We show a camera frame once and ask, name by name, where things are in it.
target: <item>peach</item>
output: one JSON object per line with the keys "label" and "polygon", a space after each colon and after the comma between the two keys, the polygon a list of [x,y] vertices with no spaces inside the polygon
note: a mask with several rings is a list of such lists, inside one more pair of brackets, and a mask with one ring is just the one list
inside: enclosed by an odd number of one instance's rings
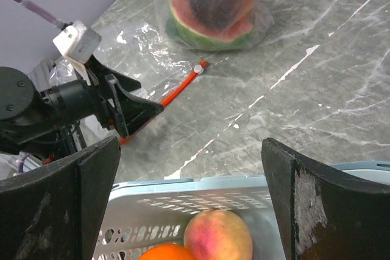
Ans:
{"label": "peach", "polygon": [[184,246],[197,260],[252,260],[253,243],[245,222],[226,210],[206,210],[189,222]]}

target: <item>orange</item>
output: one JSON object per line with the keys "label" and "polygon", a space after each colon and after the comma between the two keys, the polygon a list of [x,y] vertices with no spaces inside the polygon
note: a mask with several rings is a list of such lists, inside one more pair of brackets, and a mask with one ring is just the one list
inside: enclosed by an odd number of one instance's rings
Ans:
{"label": "orange", "polygon": [[183,246],[163,244],[151,248],[138,260],[196,260],[196,258]]}

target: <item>light blue basket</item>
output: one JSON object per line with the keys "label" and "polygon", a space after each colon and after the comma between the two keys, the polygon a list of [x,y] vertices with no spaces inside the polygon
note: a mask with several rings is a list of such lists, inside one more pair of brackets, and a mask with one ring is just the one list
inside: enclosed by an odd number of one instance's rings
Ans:
{"label": "light blue basket", "polygon": [[[333,167],[390,185],[389,162],[363,161]],[[229,209],[243,218],[252,233],[253,260],[285,259],[265,176],[241,175],[114,185],[94,260],[137,260],[154,245],[181,244],[191,218],[210,208]]]}

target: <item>wire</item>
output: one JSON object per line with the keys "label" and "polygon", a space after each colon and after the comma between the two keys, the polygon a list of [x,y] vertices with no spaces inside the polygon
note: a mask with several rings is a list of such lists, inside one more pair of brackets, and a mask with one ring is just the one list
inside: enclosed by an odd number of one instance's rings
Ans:
{"label": "wire", "polygon": [[13,0],[13,1],[19,3],[26,9],[30,10],[31,12],[34,12],[35,14],[39,15],[41,18],[53,24],[55,27],[57,27],[60,30],[63,30],[66,27],[66,23],[64,23],[59,18],[56,18],[54,15],[52,15],[47,10],[40,7],[38,4],[35,4],[31,0]]}
{"label": "wire", "polygon": [[18,167],[19,174],[22,174],[24,172],[23,171],[24,162],[30,155],[31,155],[30,153],[26,153],[20,160],[16,160],[16,162],[19,163],[19,167]]}
{"label": "wire", "polygon": [[72,132],[70,134],[68,134],[67,136],[63,137],[62,139],[59,139],[59,134],[56,133],[57,139],[55,141],[35,140],[35,142],[39,143],[39,144],[57,144],[59,142],[64,141],[66,139],[66,137],[72,136],[73,134],[75,134],[75,132],[77,131],[78,126],[80,126],[80,121],[77,121],[77,123],[76,123],[74,129],[72,130]]}
{"label": "wire", "polygon": [[49,157],[46,159],[46,161],[44,161],[44,163],[42,164],[42,166],[51,163],[51,161],[53,160],[54,157],[55,157],[54,155],[51,155],[51,154],[50,154]]}

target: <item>marble countertop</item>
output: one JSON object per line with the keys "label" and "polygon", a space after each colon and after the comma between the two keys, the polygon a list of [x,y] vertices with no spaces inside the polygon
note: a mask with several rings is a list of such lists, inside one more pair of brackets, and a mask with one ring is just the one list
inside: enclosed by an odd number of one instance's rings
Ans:
{"label": "marble countertop", "polygon": [[[267,137],[327,164],[390,161],[390,0],[266,5],[251,51],[183,53],[210,67],[123,147],[116,181],[262,174]],[[124,21],[154,25],[152,0],[118,0],[95,28]]]}

